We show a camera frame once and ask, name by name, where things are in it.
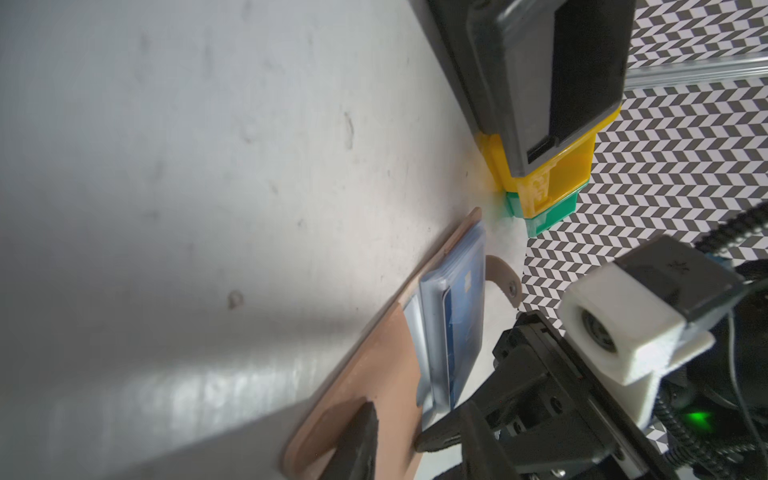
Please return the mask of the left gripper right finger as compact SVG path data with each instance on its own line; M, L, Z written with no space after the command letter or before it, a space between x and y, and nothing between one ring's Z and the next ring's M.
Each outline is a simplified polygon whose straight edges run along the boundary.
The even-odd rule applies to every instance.
M509 479L510 465L479 408L467 401L459 414L463 477Z

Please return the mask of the tan leather card holder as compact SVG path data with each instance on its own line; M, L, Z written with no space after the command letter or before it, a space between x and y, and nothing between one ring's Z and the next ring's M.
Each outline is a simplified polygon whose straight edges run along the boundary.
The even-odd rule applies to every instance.
M472 226L482 219L474 208L418 269L395 297L340 373L289 441L282 460L288 479L318 479L336 452L337 443L360 407L370 401L378 419L374 450L376 479L412 479L421 455L413 449L423 408L417 404L421 378L417 354L406 322L405 306L427 270L444 259Z

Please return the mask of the blue VIP card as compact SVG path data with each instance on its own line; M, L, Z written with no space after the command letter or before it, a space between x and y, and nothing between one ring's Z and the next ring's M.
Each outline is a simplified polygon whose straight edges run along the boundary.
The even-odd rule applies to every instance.
M459 404L481 349L484 284L484 267L467 267L458 274L443 296L451 409Z

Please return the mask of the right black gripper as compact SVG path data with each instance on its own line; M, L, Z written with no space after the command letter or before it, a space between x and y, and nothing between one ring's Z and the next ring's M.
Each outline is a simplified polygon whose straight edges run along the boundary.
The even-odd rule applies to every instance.
M530 479L677 478L541 312L519 313L494 355L495 371L417 436L416 452L460 444L460 412L473 404L482 426L502 426L502 450Z

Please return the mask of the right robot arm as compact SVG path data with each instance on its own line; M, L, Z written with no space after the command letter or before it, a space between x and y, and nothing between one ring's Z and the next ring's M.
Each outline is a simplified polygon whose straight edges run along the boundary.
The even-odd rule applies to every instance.
M416 451L459 446L449 479L765 478L767 263L725 252L766 227L759 203L693 244L659 235L573 282L561 329L520 314Z

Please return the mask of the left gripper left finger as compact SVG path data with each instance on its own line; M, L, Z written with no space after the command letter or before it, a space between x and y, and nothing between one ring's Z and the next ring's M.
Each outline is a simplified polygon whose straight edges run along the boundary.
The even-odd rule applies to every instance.
M320 480L373 480L376 472L379 420L375 405L365 402L343 431Z

